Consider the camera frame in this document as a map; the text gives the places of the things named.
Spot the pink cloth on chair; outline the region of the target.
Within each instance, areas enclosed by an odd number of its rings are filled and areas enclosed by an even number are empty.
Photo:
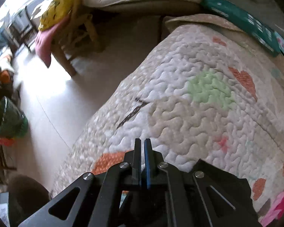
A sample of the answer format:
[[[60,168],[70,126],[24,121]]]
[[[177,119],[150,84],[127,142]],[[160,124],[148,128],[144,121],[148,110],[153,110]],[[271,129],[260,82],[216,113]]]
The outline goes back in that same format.
[[[51,45],[54,36],[68,23],[70,16],[66,16],[60,22],[45,31],[39,31],[35,40],[36,55],[43,61],[47,68],[51,65]]]

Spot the green plastic bag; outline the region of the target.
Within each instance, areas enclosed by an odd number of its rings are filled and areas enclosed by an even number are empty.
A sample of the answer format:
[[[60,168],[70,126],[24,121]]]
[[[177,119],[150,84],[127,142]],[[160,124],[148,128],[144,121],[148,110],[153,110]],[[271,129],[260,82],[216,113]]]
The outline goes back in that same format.
[[[7,97],[0,101],[0,137],[20,138],[28,130],[28,120],[24,112]]]

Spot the yellow plastic bag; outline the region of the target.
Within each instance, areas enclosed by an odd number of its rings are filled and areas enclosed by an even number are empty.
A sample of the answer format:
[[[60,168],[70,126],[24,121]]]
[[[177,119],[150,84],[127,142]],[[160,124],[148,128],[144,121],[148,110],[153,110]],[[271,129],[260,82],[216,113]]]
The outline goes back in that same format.
[[[75,0],[46,0],[41,6],[39,31],[45,31],[60,22],[72,10]]]

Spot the pink striped garment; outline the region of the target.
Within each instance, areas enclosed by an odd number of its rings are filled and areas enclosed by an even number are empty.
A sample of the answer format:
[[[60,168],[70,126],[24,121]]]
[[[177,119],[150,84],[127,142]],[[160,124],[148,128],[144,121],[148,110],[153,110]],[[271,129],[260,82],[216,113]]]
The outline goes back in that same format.
[[[262,226],[268,226],[274,220],[279,220],[284,214],[284,191],[282,191],[275,201],[273,202],[271,208],[267,214],[260,221]]]

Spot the black pants white lettering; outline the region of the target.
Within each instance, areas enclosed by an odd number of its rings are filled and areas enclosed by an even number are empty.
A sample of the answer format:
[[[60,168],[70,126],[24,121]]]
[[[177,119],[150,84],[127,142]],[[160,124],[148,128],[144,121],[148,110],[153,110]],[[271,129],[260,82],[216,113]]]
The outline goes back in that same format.
[[[260,226],[246,179],[199,160],[190,172],[161,161],[127,194],[121,226]]]

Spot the wooden chair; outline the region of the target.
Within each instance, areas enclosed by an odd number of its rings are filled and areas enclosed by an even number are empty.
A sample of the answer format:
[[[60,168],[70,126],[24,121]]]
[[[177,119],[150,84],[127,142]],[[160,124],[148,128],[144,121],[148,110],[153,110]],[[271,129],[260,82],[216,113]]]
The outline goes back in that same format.
[[[80,43],[89,38],[94,50],[102,50],[96,28],[92,23],[92,14],[82,3],[83,0],[74,0],[66,23],[57,29],[51,43],[51,54],[70,77],[77,74],[71,61],[78,56]]]

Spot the quilted patterned bedspread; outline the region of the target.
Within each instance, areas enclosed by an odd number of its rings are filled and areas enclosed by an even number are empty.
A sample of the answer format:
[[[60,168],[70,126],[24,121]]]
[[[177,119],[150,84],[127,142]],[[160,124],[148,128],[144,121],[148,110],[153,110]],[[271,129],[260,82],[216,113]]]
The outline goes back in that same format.
[[[169,36],[91,117],[54,180],[102,173],[136,138],[183,171],[199,159],[245,178],[260,221],[284,191],[284,56],[225,19],[167,22]]]

